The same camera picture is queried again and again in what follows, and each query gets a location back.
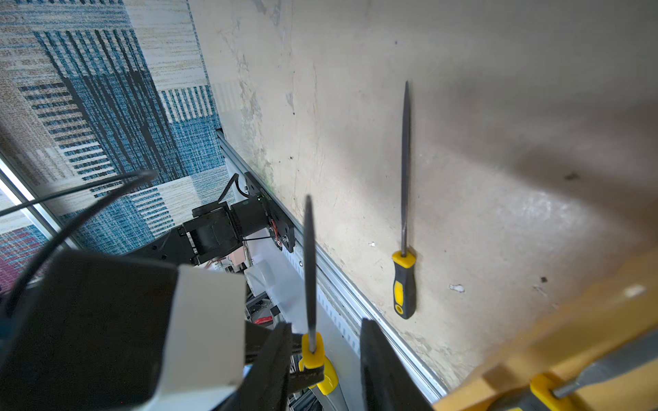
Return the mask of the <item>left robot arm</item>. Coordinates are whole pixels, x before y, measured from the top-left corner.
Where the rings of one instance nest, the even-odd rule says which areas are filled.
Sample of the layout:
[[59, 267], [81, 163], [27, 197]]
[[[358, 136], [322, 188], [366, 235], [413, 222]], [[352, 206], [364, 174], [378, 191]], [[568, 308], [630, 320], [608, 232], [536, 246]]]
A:
[[286, 409], [290, 327], [250, 325], [245, 277], [200, 267], [213, 252], [227, 255], [228, 212], [126, 256], [63, 247], [154, 178], [114, 177], [116, 188], [65, 224], [3, 299], [2, 409]]

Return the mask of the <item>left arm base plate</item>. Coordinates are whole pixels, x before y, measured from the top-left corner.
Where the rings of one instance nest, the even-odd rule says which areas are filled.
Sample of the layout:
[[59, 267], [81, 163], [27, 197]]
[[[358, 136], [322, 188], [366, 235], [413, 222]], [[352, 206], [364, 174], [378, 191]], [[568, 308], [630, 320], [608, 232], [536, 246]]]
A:
[[294, 252], [296, 246], [295, 226], [291, 218], [279, 205], [279, 202], [269, 193], [260, 180], [252, 172], [244, 174], [248, 193], [251, 197], [257, 198], [264, 208], [264, 215], [267, 219], [267, 229], [271, 232], [272, 239], [276, 241], [281, 248], [286, 249], [289, 253]]

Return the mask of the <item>yellow plastic storage tray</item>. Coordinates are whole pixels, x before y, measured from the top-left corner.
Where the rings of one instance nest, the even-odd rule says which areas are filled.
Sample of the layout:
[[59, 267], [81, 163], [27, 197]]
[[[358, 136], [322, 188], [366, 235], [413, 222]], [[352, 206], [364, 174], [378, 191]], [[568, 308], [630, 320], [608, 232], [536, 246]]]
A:
[[530, 388], [548, 397], [550, 389], [656, 329], [657, 252], [651, 250], [512, 339], [433, 408], [486, 410]]

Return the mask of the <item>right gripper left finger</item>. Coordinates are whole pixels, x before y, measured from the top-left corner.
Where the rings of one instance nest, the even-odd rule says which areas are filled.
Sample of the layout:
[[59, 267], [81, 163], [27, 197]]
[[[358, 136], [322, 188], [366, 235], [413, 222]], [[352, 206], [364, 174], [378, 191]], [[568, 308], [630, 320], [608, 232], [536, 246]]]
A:
[[226, 410], [285, 410], [292, 333], [278, 324], [239, 389], [226, 400]]

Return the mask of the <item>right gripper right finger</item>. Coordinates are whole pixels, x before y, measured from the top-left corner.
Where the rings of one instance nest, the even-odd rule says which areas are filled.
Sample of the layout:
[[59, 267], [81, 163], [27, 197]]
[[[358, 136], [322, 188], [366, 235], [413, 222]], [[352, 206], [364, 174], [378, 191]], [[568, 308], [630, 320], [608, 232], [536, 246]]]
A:
[[366, 410], [432, 410], [374, 320], [360, 332], [361, 381]]

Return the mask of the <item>file tool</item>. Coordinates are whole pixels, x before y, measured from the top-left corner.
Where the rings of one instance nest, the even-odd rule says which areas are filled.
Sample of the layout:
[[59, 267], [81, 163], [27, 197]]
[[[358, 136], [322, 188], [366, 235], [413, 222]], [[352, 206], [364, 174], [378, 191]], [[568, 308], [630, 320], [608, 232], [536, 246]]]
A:
[[305, 197], [303, 219], [303, 268], [308, 332], [303, 336], [303, 369], [323, 368], [324, 344], [317, 332], [317, 262], [315, 220], [311, 195]]
[[393, 283], [393, 305], [402, 319], [410, 319], [416, 312], [416, 256], [409, 250], [408, 215], [411, 190], [411, 90], [410, 83], [404, 84], [404, 103], [401, 137], [401, 235], [400, 250], [392, 255], [395, 267]]
[[592, 362], [577, 377], [560, 383], [547, 374], [534, 377], [529, 386], [494, 401], [490, 410], [575, 410], [570, 395], [591, 385], [624, 376], [657, 359], [657, 330], [643, 335]]

